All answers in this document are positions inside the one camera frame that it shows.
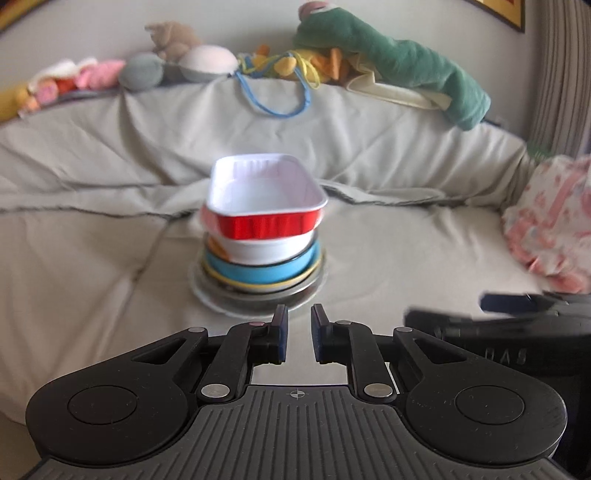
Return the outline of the white bowl yellow rim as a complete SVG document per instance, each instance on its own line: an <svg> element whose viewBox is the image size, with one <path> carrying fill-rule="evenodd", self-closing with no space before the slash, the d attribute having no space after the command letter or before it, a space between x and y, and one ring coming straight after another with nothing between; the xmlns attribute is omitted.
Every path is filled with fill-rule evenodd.
<svg viewBox="0 0 591 480"><path fill-rule="evenodd" d="M247 292L247 293L256 293L256 294L266 294L266 293L276 293L283 290L287 290L288 288L294 287L297 284L300 284L304 280L311 278L311 275L317 273L320 269L322 264L322 259L315 260L314 263L311 263L307 269L304 269L303 272L300 274L295 275L293 278L274 282L274 283L266 283L266 284L253 284L253 283L245 283L239 282L235 280L231 280L221 273L216 272L211 265L207 263L206 260L202 260L200 262L200 266L204 270L204 272L211 276L214 280L221 282L223 286L230 287L236 289L238 291Z"/></svg>

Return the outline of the blue enamel bowl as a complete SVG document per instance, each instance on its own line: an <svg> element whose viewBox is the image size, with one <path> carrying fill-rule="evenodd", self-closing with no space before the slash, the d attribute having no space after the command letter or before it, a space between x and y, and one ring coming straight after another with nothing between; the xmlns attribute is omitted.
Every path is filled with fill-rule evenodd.
<svg viewBox="0 0 591 480"><path fill-rule="evenodd" d="M290 280L307 270L320 258L321 241L315 240L294 258L269 265L242 265L222 260L205 248L204 257L211 268L222 276L242 283L270 284Z"/></svg>

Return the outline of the white cup orange logo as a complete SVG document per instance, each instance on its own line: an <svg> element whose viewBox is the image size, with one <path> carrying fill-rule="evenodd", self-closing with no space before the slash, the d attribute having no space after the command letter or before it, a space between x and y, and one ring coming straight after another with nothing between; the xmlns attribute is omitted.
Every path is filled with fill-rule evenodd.
<svg viewBox="0 0 591 480"><path fill-rule="evenodd" d="M208 234L205 244L224 261L239 265L276 264L297 257L315 240L315 231L270 240L231 240Z"/></svg>

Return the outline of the red white rectangular tray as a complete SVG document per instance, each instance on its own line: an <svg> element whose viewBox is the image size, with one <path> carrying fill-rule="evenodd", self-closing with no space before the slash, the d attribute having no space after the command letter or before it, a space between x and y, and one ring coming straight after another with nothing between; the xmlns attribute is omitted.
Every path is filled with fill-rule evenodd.
<svg viewBox="0 0 591 480"><path fill-rule="evenodd" d="M214 163L200 218L209 232L231 240L270 240L314 230L327 203L296 157L234 155Z"/></svg>

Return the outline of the pink floral cloth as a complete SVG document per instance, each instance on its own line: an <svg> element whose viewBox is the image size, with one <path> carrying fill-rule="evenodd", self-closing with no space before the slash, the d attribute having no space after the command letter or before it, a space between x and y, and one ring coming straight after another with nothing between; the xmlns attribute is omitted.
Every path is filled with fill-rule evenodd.
<svg viewBox="0 0 591 480"><path fill-rule="evenodd" d="M555 156L536 167L502 216L514 258L553 291L590 292L590 157Z"/></svg>

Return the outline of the yellow orange plush toy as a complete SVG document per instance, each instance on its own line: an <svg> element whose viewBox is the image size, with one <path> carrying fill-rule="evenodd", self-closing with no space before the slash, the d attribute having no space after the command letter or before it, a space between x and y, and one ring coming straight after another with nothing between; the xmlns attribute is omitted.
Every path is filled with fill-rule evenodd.
<svg viewBox="0 0 591 480"><path fill-rule="evenodd" d="M251 78L277 78L297 81L318 89L322 84L342 84L349 78L351 64L339 48L328 53L311 49L291 49L271 54L267 45L255 53L238 55L239 70Z"/></svg>

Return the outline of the white grey plush cushion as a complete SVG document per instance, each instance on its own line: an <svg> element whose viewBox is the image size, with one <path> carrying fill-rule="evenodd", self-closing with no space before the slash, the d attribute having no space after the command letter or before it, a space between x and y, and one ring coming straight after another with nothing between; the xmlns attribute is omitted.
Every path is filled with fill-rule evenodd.
<svg viewBox="0 0 591 480"><path fill-rule="evenodd" d="M235 54L217 45L199 45L187 51L178 61L182 77L192 83L204 83L232 76L238 70Z"/></svg>

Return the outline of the grey round plush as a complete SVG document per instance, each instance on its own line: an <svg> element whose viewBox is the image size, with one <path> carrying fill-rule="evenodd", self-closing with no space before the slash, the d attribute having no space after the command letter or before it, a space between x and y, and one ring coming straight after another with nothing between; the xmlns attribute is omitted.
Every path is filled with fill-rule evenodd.
<svg viewBox="0 0 591 480"><path fill-rule="evenodd" d="M154 53L141 53L130 58L118 75L119 84L132 92L158 86L164 76L164 62Z"/></svg>

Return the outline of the green plush toy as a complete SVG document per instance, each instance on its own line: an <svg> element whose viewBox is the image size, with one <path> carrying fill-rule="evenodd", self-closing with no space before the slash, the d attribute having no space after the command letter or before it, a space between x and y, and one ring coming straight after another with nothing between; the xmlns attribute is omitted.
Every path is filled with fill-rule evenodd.
<svg viewBox="0 0 591 480"><path fill-rule="evenodd" d="M491 107L490 96L470 74L428 47L389 37L350 11L325 2L308 2L298 15L295 46L359 54L387 84L449 97L445 114L464 131L484 120Z"/></svg>

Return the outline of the brown teddy bear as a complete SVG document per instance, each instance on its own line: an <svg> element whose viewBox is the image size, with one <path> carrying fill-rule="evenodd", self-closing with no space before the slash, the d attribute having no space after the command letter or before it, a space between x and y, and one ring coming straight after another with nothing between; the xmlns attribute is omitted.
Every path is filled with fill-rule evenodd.
<svg viewBox="0 0 591 480"><path fill-rule="evenodd" d="M152 52L168 63L177 63L189 50L201 44L192 27L175 21L144 26L153 42Z"/></svg>

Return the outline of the yellow plush toy left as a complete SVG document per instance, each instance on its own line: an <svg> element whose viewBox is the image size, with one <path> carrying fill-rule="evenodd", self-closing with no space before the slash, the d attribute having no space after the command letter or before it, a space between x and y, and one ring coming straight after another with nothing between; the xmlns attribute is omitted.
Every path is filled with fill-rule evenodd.
<svg viewBox="0 0 591 480"><path fill-rule="evenodd" d="M0 122L6 122L18 115L29 98L27 84L19 84L0 92Z"/></svg>

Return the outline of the framed picture on wall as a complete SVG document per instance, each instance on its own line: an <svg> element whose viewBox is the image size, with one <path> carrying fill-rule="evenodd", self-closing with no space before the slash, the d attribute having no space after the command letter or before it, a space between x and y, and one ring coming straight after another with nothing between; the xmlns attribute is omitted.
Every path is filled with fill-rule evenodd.
<svg viewBox="0 0 591 480"><path fill-rule="evenodd" d="M525 32L525 0L468 0L519 33Z"/></svg>

